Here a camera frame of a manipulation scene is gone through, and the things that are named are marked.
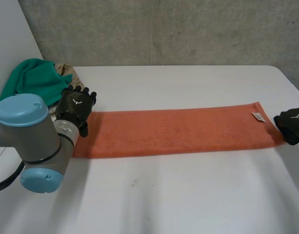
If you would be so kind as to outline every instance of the concrete wall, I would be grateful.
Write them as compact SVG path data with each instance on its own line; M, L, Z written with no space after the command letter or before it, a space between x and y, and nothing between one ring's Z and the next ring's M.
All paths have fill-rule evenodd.
M19 0L45 59L273 65L299 88L299 0Z

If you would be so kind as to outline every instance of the white wall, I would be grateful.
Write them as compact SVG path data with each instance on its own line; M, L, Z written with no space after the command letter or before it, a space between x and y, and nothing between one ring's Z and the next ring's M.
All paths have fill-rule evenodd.
M0 94L23 60L42 58L17 0L0 0Z

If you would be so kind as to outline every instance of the black cable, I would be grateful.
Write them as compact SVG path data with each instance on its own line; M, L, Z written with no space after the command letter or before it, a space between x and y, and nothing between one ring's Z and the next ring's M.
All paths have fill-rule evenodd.
M24 168L24 163L21 162L19 167L15 170L14 173L12 173L7 179L0 182L0 191L10 186L15 181L15 179L19 176L23 168Z

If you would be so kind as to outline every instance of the light blue joint cap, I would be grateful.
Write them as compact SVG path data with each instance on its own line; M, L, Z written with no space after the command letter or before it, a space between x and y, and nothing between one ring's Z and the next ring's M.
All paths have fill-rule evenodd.
M35 94L19 94L0 101L0 123L10 127L27 127L48 116L43 99Z
M55 192L62 180L62 174L47 168L28 168L20 176L24 188L39 194Z

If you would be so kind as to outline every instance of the beige fabric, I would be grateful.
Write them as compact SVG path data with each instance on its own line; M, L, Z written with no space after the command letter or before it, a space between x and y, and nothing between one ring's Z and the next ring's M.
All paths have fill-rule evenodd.
M59 75L62 75L62 76L72 74L72 80L69 83L69 85L72 85L73 88L75 88L76 86L79 85L79 86L81 86L81 89L84 89L85 86L79 79L73 66L66 64L66 63L57 63L57 64L55 64L55 70L57 71L57 73ZM56 106L57 106L57 104L55 103L48 107L49 113L53 114L53 116L55 115Z

